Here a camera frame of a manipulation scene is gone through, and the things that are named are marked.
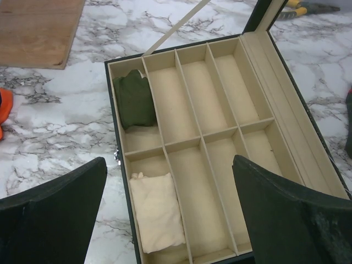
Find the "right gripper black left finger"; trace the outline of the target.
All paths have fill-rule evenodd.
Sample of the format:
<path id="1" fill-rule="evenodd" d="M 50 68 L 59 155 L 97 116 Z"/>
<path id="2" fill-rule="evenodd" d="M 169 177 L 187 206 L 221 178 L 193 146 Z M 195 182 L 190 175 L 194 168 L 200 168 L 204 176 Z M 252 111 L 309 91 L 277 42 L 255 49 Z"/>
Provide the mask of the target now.
<path id="1" fill-rule="evenodd" d="M 1 199 L 1 263 L 84 263 L 106 178 L 97 157 Z"/>

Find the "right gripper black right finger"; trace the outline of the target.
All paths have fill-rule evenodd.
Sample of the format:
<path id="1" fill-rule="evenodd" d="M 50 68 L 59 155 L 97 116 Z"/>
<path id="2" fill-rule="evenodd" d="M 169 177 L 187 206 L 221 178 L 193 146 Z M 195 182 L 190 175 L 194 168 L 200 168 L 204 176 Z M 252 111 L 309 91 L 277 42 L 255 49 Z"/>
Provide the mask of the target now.
<path id="1" fill-rule="evenodd" d="M 351 263 L 351 200 L 235 155 L 233 175 L 256 263 Z"/>

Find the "navy orange underwear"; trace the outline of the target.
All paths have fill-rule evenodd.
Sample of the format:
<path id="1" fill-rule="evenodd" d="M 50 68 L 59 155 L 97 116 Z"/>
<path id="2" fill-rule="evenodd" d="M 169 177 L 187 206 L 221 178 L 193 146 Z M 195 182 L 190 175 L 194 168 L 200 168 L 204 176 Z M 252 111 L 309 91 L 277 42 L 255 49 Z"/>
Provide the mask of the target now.
<path id="1" fill-rule="evenodd" d="M 0 125 L 8 119 L 12 107 L 13 93 L 7 89 L 1 88 Z"/>

